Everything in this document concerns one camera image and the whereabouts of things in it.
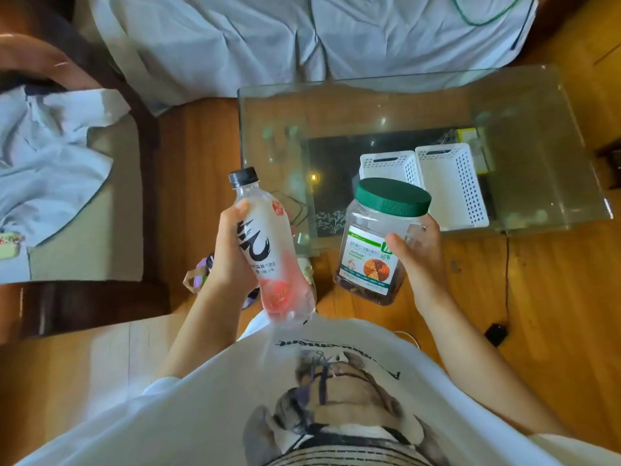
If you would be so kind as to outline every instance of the person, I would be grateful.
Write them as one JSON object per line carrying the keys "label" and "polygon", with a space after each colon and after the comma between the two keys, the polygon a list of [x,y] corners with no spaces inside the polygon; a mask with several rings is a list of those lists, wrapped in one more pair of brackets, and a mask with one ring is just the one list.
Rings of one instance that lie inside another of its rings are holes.
{"label": "person", "polygon": [[259,314],[236,341],[257,284],[237,242],[249,206],[222,212],[212,272],[158,380],[21,464],[621,464],[571,438],[460,311],[429,216],[413,248],[386,240],[448,376],[414,345],[355,319],[315,314],[287,327]]}

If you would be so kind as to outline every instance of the glass tabletop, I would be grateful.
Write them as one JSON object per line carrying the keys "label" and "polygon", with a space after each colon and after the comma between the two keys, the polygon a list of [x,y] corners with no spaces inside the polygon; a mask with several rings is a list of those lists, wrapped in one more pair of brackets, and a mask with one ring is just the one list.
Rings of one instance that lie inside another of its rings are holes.
{"label": "glass tabletop", "polygon": [[458,232],[612,218],[552,66],[248,86],[239,111],[243,166],[282,201],[300,256],[340,245],[362,154],[426,145],[470,145],[489,226]]}

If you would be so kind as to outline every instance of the white plastic basket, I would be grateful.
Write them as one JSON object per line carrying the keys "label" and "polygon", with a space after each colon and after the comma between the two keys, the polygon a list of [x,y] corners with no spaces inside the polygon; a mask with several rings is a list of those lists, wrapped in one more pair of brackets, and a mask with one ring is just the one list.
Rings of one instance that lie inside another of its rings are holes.
{"label": "white plastic basket", "polygon": [[415,151],[365,153],[360,179],[392,178],[431,194],[429,214],[442,230],[489,226],[467,143],[427,145]]}

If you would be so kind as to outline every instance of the clear plastic jar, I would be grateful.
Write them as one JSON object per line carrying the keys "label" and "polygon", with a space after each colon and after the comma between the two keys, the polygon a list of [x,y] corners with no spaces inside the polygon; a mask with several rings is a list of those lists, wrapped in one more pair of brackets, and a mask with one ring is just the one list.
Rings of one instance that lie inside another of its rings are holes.
{"label": "clear plastic jar", "polygon": [[412,184],[388,178],[362,179],[356,199],[347,207],[334,282],[356,296],[390,305],[405,270],[386,246],[386,235],[395,233],[413,245],[422,230],[420,217],[430,203],[430,194]]}

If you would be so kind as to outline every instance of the person's left hand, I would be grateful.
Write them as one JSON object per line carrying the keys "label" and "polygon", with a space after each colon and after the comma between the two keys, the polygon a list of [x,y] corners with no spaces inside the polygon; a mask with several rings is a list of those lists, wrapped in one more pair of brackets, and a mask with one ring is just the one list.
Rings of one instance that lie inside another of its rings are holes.
{"label": "person's left hand", "polygon": [[237,224],[244,220],[248,211],[250,202],[247,199],[222,211],[215,239],[213,268],[207,277],[207,282],[229,286],[244,297],[258,286],[256,275],[237,241]]}

